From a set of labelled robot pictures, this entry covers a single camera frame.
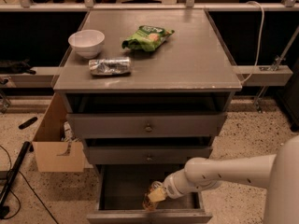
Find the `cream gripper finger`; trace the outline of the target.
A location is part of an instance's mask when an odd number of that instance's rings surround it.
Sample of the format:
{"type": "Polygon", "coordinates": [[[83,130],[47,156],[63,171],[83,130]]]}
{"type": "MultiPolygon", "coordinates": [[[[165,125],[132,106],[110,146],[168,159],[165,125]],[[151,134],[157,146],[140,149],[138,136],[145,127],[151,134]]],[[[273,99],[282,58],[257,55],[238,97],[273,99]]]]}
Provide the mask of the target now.
{"type": "Polygon", "coordinates": [[[165,188],[159,187],[157,189],[152,190],[148,194],[148,197],[151,202],[158,203],[158,202],[164,201],[166,199],[167,192],[166,192],[165,188]]]}

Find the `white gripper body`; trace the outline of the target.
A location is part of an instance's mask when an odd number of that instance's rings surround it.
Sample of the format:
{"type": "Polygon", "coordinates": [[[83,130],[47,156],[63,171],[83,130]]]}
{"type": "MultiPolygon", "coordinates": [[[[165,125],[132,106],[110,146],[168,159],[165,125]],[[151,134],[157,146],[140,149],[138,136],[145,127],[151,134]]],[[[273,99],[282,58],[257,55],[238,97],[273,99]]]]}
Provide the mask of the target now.
{"type": "Polygon", "coordinates": [[[164,189],[171,199],[177,199],[198,191],[197,186],[187,179],[183,169],[172,173],[164,180],[164,189]]]}

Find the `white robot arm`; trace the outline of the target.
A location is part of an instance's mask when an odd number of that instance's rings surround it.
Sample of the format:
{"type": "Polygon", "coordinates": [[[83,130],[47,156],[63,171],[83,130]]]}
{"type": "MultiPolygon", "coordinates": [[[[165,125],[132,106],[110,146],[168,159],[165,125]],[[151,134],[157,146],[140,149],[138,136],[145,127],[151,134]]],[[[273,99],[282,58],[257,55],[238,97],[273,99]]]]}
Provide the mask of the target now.
{"type": "Polygon", "coordinates": [[[273,155],[222,161],[192,158],[164,181],[153,182],[143,207],[153,211],[166,198],[215,189],[221,181],[266,190],[263,224],[299,224],[299,136],[273,155]]]}

